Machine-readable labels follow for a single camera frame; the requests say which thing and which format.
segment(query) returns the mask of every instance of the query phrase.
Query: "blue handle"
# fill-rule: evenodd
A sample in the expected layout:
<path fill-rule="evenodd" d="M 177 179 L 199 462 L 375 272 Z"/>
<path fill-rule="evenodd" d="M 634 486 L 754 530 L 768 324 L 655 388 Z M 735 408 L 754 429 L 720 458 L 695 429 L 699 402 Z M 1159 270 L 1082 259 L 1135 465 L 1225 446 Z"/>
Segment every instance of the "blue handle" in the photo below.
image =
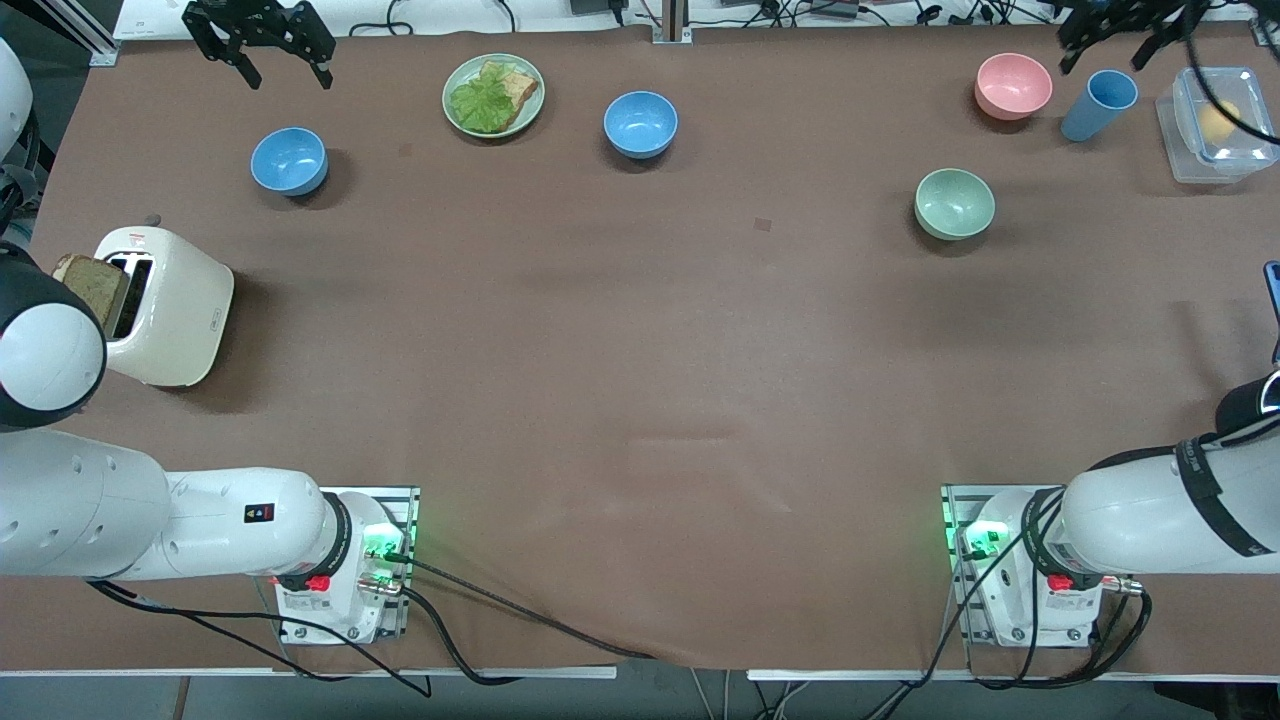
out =
<path fill-rule="evenodd" d="M 1276 323 L 1280 324 L 1280 260 L 1271 260 L 1262 265 L 1262 274 L 1267 278 L 1271 309 L 1275 310 Z M 1271 352 L 1271 363 L 1280 365 L 1280 341 L 1276 341 L 1276 348 Z"/>

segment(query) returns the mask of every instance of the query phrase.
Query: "green bowl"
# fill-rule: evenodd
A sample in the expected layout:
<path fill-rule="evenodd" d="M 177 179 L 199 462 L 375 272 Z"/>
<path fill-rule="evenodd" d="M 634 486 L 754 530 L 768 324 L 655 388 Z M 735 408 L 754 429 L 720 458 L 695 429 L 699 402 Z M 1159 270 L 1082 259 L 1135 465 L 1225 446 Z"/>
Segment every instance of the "green bowl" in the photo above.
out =
<path fill-rule="evenodd" d="M 915 188 L 915 219 L 938 240 L 973 237 L 987 229 L 995 217 L 996 196 L 982 178 L 968 170 L 933 170 Z"/>
<path fill-rule="evenodd" d="M 453 117 L 453 108 L 449 106 L 449 95 L 453 95 L 453 90 L 460 85 L 466 85 L 475 79 L 480 74 L 480 68 L 486 60 L 494 60 L 507 65 L 515 65 L 517 70 L 532 77 L 538 81 L 538 90 L 525 101 L 525 106 L 521 108 L 520 114 L 516 115 L 516 120 L 511 123 L 511 127 L 502 132 L 475 132 L 470 131 L 461 124 L 458 119 Z M 458 65 L 458 69 L 453 70 L 449 79 L 444 82 L 444 92 L 440 94 L 440 104 L 444 105 L 444 117 L 453 123 L 453 127 L 470 135 L 471 137 L 483 137 L 486 140 L 495 140 L 499 137 L 507 137 L 509 135 L 516 135 L 517 132 L 525 129 L 529 123 L 534 122 L 538 113 L 543 109 L 543 101 L 547 99 L 547 81 L 543 79 L 543 73 L 538 72 L 529 60 L 518 56 L 509 55 L 507 53 L 490 53 L 488 55 L 480 55 L 479 58 L 471 58 L 466 63 Z"/>

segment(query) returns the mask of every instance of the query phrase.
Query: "container lid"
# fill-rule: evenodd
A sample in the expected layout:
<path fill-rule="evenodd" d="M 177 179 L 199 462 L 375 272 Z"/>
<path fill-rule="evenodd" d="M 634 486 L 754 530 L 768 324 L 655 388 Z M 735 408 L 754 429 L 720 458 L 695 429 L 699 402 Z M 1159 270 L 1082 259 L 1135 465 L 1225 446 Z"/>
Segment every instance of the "container lid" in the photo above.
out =
<path fill-rule="evenodd" d="M 1258 78 L 1249 68 L 1202 68 L 1213 95 L 1252 127 L 1275 135 Z M 1261 170 L 1280 159 L 1275 145 L 1236 128 L 1204 97 L 1190 68 L 1174 82 L 1174 114 L 1187 147 L 1199 161 L 1230 176 Z"/>

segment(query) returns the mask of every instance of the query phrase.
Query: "lettuce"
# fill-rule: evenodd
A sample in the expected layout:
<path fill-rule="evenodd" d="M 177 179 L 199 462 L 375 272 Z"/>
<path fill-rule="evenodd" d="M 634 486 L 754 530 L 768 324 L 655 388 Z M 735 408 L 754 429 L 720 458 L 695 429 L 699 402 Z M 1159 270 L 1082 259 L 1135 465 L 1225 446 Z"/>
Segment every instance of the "lettuce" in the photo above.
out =
<path fill-rule="evenodd" d="M 460 126 L 471 132 L 498 132 L 516 114 L 516 105 L 502 85 L 511 67 L 492 64 L 466 85 L 453 88 L 449 106 Z"/>

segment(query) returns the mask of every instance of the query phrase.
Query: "red button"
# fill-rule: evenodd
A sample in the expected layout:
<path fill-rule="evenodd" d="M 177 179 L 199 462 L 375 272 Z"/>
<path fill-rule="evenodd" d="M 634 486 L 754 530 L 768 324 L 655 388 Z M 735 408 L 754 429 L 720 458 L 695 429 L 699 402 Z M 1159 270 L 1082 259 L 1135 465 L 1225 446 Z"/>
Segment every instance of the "red button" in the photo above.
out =
<path fill-rule="evenodd" d="M 1053 592 L 1069 591 L 1073 587 L 1075 587 L 1075 583 L 1071 582 L 1071 578 L 1068 578 L 1066 575 L 1061 575 L 1057 573 L 1046 577 L 1044 580 L 1048 582 L 1048 589 Z"/>

